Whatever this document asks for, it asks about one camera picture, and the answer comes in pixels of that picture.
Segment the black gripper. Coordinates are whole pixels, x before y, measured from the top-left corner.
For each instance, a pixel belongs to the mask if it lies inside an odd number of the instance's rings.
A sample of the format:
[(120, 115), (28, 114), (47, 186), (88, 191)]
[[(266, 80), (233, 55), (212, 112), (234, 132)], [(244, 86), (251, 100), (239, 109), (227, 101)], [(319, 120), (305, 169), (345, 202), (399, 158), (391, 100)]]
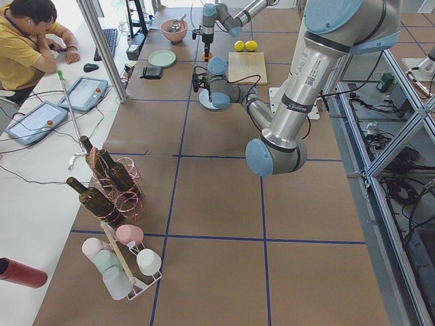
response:
[(213, 43), (214, 28), (207, 26), (200, 26), (197, 29), (192, 30), (192, 38), (196, 39), (201, 36), (202, 42), (205, 44), (204, 53), (210, 53), (210, 43)]
[[(205, 67), (194, 66), (192, 71), (192, 89), (198, 93), (200, 89), (210, 90), (208, 70)], [(212, 93), (209, 92), (209, 102), (213, 104)]]

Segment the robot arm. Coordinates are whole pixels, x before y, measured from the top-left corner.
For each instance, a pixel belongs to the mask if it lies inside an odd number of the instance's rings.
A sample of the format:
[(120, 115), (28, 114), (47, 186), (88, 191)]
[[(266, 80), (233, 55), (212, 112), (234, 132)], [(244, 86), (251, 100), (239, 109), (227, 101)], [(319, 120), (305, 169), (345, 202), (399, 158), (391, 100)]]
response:
[(202, 24), (192, 31), (192, 38), (196, 39), (201, 36), (204, 44), (204, 61), (209, 62), (212, 58), (210, 52), (211, 44), (213, 43), (215, 34), (215, 23), (219, 22), (224, 30), (236, 37), (243, 27), (251, 22), (252, 18), (259, 14), (267, 7), (277, 5), (279, 1), (275, 0), (256, 0), (249, 3), (236, 16), (232, 16), (228, 11), (228, 6), (225, 3), (205, 4), (202, 11)]
[(210, 58), (205, 73), (192, 74), (195, 92), (204, 88), (214, 107), (243, 106), (260, 136), (245, 150), (250, 170), (261, 177), (291, 173), (303, 166), (307, 151), (298, 133), (326, 85), (337, 60), (348, 54), (380, 52), (399, 39), (401, 1), (308, 1), (304, 9), (302, 52), (283, 83), (276, 111), (254, 86), (228, 81), (227, 62)]

